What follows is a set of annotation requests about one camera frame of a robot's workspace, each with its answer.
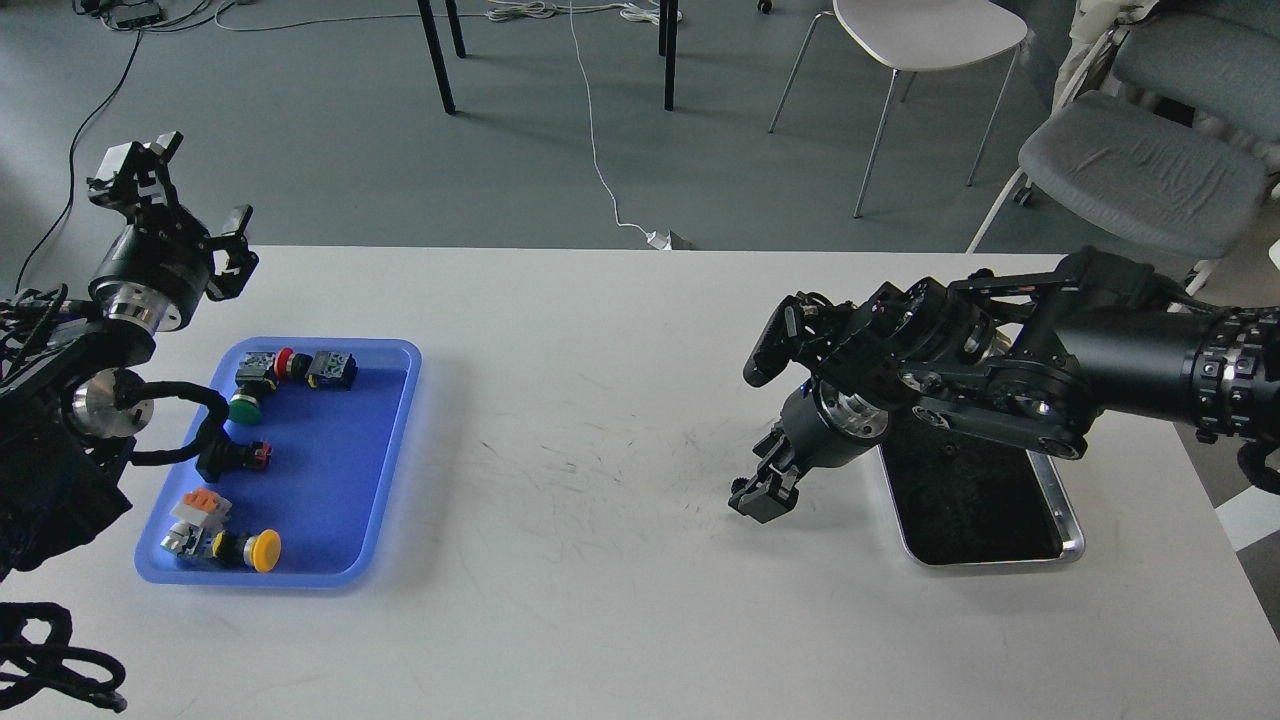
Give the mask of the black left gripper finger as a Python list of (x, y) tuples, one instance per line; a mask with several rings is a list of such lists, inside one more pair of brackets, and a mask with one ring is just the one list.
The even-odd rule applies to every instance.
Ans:
[(196, 219), (180, 204), (168, 163), (177, 154), (183, 133), (173, 131), (155, 141), (132, 141), (110, 147), (87, 179), (88, 200), (125, 218), (120, 234), (145, 233), (195, 236)]
[(248, 225), (253, 215), (251, 205), (233, 208), (220, 234), (206, 241), (210, 259), (224, 252), (227, 261), (218, 274), (211, 274), (205, 293), (215, 301), (237, 299), (259, 265), (259, 255), (250, 249)]

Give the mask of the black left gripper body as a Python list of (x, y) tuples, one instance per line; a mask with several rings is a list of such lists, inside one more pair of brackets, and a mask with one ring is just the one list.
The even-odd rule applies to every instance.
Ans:
[(128, 225), (90, 282), (105, 318), (148, 333), (186, 328), (212, 274), (212, 255), (200, 242)]

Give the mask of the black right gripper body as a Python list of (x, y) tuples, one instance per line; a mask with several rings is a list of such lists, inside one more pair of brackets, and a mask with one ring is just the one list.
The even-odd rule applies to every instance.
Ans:
[(841, 468), (884, 441), (891, 413), (859, 395), (842, 395), (820, 380), (809, 380), (783, 402), (780, 430), (785, 443), (774, 460), (782, 473)]

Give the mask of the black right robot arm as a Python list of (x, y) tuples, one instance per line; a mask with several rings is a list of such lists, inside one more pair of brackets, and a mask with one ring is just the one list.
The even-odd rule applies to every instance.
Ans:
[(1051, 272), (982, 269), (865, 302), (783, 297), (742, 369), (762, 387), (796, 363), (809, 378), (754, 446), (756, 470), (730, 507), (768, 523), (795, 509), (797, 482), (883, 443), (910, 413), (942, 430), (1078, 459), (1106, 410), (1239, 437), (1238, 464), (1277, 492), (1277, 309), (1203, 302), (1178, 281), (1085, 247)]

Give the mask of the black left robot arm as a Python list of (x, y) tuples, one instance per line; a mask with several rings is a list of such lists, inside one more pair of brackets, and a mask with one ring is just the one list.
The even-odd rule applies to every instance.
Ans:
[(211, 234), (182, 204), (169, 164), (183, 136), (108, 150), (88, 179), (91, 202), (125, 227), (90, 282), (18, 290), (3, 300), (3, 570), (31, 571), (87, 544), (129, 510), (127, 465), (196, 459), (216, 480), (232, 468), (264, 469), (270, 446), (225, 433), (229, 404), (187, 382), (147, 382), (160, 332), (187, 327), (202, 297), (241, 295), (259, 256), (247, 243), (251, 206)]

